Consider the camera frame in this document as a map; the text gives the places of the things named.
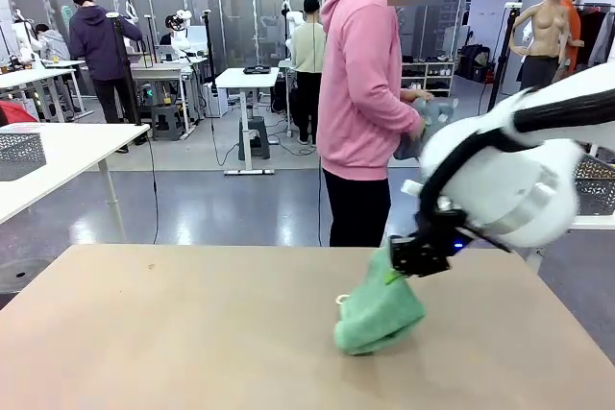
black pants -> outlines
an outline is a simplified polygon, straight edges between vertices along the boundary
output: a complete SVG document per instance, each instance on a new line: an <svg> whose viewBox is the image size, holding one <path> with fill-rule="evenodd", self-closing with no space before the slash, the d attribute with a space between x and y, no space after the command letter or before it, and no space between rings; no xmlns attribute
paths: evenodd
<svg viewBox="0 0 615 410"><path fill-rule="evenodd" d="M521 72L521 89L541 89L551 85L558 67L558 57L526 57Z"/></svg>
<svg viewBox="0 0 615 410"><path fill-rule="evenodd" d="M295 124L299 127L299 138L308 140L308 125L311 118L311 141L316 142L318 130L318 96L322 74L310 72L297 73L297 90L299 105L295 113Z"/></svg>
<svg viewBox="0 0 615 410"><path fill-rule="evenodd" d="M131 124L136 123L133 109L131 108L131 94L130 89L126 85L124 79L113 79L110 81L96 81L92 79L94 84L94 91L96 97L100 101L100 106L103 107L103 113L105 114L105 120L108 124L121 124L122 120L117 114L117 107L115 106L115 90L117 90L117 96L119 96L119 102L124 109L124 114L128 118Z"/></svg>
<svg viewBox="0 0 615 410"><path fill-rule="evenodd" d="M388 180L344 180L323 171L333 215L329 245L379 247L391 208Z"/></svg>

person in white sweater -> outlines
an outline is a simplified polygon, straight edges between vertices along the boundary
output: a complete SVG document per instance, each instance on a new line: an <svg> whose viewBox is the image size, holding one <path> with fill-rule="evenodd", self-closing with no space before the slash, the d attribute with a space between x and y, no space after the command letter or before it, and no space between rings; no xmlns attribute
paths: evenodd
<svg viewBox="0 0 615 410"><path fill-rule="evenodd" d="M295 124L299 127L299 142L308 144L311 134L312 145L316 144L318 129L318 95L323 72L323 57L327 36L318 22L320 2L304 0L306 23L293 32L291 40L291 59L297 71L299 107L295 114ZM311 119L311 133L308 133Z"/></svg>

shoe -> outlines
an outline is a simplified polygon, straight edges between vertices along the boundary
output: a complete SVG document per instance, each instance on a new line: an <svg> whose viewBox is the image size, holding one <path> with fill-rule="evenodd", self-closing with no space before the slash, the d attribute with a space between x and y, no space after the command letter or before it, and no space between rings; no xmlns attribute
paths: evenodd
<svg viewBox="0 0 615 410"><path fill-rule="evenodd" d="M140 134L136 139L135 139L135 146L140 146L141 144L145 144L147 143L147 134Z"/></svg>

white sweater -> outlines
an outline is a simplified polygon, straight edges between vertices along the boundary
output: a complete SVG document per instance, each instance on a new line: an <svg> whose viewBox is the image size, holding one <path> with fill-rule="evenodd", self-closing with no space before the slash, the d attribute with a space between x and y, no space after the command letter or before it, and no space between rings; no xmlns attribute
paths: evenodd
<svg viewBox="0 0 615 410"><path fill-rule="evenodd" d="M292 64L298 72L323 72L327 35L319 23L304 23L294 30L291 40Z"/></svg>

pink hoodie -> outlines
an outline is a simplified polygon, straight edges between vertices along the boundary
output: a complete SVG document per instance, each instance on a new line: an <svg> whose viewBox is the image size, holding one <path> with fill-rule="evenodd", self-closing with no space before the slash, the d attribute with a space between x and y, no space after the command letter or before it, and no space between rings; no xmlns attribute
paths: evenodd
<svg viewBox="0 0 615 410"><path fill-rule="evenodd" d="M327 0L316 145L323 168L346 180L388 177L387 164L419 114L400 101L402 50L386 0Z"/></svg>

